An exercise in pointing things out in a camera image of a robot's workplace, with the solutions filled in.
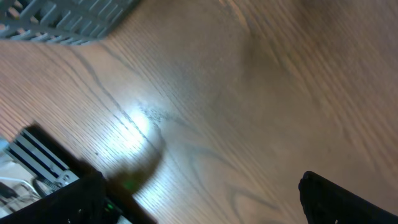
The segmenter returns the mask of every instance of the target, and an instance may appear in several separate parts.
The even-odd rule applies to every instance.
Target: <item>wood grain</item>
[[[136,198],[160,223],[306,223],[306,170],[398,214],[397,20],[390,0],[144,0],[98,44],[0,42],[0,133],[36,121],[108,176],[154,174]]]

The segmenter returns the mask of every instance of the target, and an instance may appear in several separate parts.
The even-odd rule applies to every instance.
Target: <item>gray grid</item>
[[[138,0],[0,0],[0,39],[85,45],[108,35]]]

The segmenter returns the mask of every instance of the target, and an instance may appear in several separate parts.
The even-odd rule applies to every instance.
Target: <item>wire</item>
[[[16,185],[14,185],[14,186],[12,187],[12,189],[16,191],[16,190],[19,189],[20,187],[22,187],[23,189],[25,189],[28,193],[31,193],[31,192],[32,192],[32,190],[31,190],[30,188],[28,188],[24,183],[18,183],[18,184],[16,184]]]
[[[18,198],[15,198],[15,199],[13,199],[13,200],[7,202],[5,205],[3,205],[3,206],[0,207],[0,208],[7,207],[7,206],[9,206],[11,203],[17,202],[17,201],[21,200],[22,197],[27,197],[27,196],[29,196],[29,198],[32,197],[30,194],[19,196]]]
[[[35,177],[32,180],[32,186],[35,188],[36,192],[40,195],[40,197],[44,198],[47,196],[47,193],[39,186],[39,177]]]
[[[37,193],[36,189],[30,183],[28,183],[28,181],[26,181],[26,180],[21,180],[21,179],[16,179],[16,178],[11,178],[11,177],[0,177],[0,180],[10,180],[10,181],[22,182],[22,183],[26,184],[29,188],[31,188],[33,190],[33,192],[35,192],[37,195],[39,194],[39,193]]]

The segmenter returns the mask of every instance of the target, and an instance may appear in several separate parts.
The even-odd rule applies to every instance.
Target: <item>wooden table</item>
[[[398,213],[397,21],[393,0],[143,0],[98,44],[0,42],[0,133],[36,121],[151,176],[161,223],[306,223],[306,170]]]

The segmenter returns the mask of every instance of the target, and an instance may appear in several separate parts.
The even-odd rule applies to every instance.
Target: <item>black object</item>
[[[398,217],[339,187],[314,172],[298,185],[308,224],[398,223]]]
[[[41,188],[39,185],[39,182],[47,186],[47,192]],[[59,190],[60,187],[55,185],[54,183],[51,183],[49,180],[41,178],[41,177],[35,177],[32,179],[32,186],[36,190],[37,194],[44,198],[45,196],[54,193],[55,191]]]
[[[43,182],[56,191],[50,195],[42,191],[43,199],[0,219],[0,224],[111,224],[120,216],[133,224],[155,223],[131,195],[107,183],[101,173],[73,157],[37,124],[23,129],[4,152],[36,176],[34,183]]]
[[[105,38],[139,0],[0,0],[0,39],[85,45]]]
[[[15,192],[15,190],[12,190],[10,187],[5,185],[4,183],[0,182],[0,195],[4,198],[17,198],[18,194]]]
[[[0,223],[103,223],[104,199],[105,181],[95,172],[0,219]]]

